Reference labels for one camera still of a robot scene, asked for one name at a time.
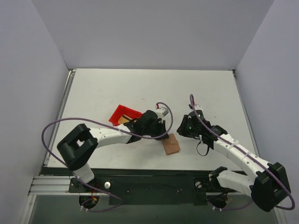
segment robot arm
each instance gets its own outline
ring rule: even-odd
[[[290,185],[287,179],[285,168],[278,162],[272,165],[266,160],[259,158],[251,153],[245,147],[234,140],[229,133],[222,127],[212,126],[203,115],[202,108],[194,105],[198,117],[201,121],[224,140],[231,142],[232,145],[226,143],[220,138],[215,137],[203,124],[199,121],[197,115],[192,111],[188,115],[184,115],[183,121],[177,132],[185,137],[200,139],[211,148],[230,159],[247,175],[242,175],[228,170],[225,167],[219,167],[209,175],[211,186],[216,191],[225,191],[233,189],[242,192],[250,197],[256,205],[264,211],[270,211],[287,197],[286,192],[277,184],[277,182],[256,162],[250,158],[254,158],[266,169],[271,171],[282,184],[290,191]]]
[[[94,179],[88,160],[95,149],[112,144],[129,144],[139,141],[139,136],[157,137],[166,133],[163,117],[169,113],[165,107],[155,111],[147,110],[139,119],[111,128],[88,128],[85,124],[77,125],[57,145],[68,169],[83,182]],[[156,140],[167,139],[168,134]]]

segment screw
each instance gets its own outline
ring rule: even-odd
[[[197,181],[197,182],[195,183],[195,186],[196,186],[197,188],[201,188],[201,187],[202,187],[201,182],[200,182],[200,181]]]
[[[104,184],[104,187],[105,187],[106,189],[109,189],[110,186],[111,186],[110,182],[106,182],[106,183]]]

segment gray wall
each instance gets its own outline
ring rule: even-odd
[[[260,155],[282,163],[299,203],[299,1],[275,0],[237,70]],[[289,199],[284,201],[290,206]],[[286,211],[297,224],[299,209]]]
[[[69,68],[235,69],[273,0],[32,0]]]
[[[30,0],[0,3],[0,223],[19,222],[68,74]]]

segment red box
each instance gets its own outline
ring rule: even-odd
[[[142,116],[142,113],[134,111],[126,106],[118,105],[109,121],[113,124],[113,126],[118,126],[118,121],[122,117],[122,115],[128,116],[131,119],[135,119],[140,118]]]

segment black cable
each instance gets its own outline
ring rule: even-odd
[[[209,147],[209,146],[207,147],[206,154],[202,155],[202,154],[199,153],[199,151],[198,151],[198,146],[200,145],[200,143],[201,143],[201,141],[199,141],[199,143],[198,143],[197,146],[196,146],[196,151],[197,151],[197,153],[198,153],[200,156],[206,156],[206,155],[208,155],[208,153],[209,153],[209,151],[210,151],[210,147]]]
[[[213,200],[215,200],[216,198],[219,198],[219,199],[222,199],[223,201],[226,202],[226,199],[224,199],[223,197],[221,197],[221,196],[226,195],[226,194],[227,194],[227,192],[222,192],[222,193],[219,194],[219,195],[216,195],[216,196],[210,196],[210,198],[212,198]]]

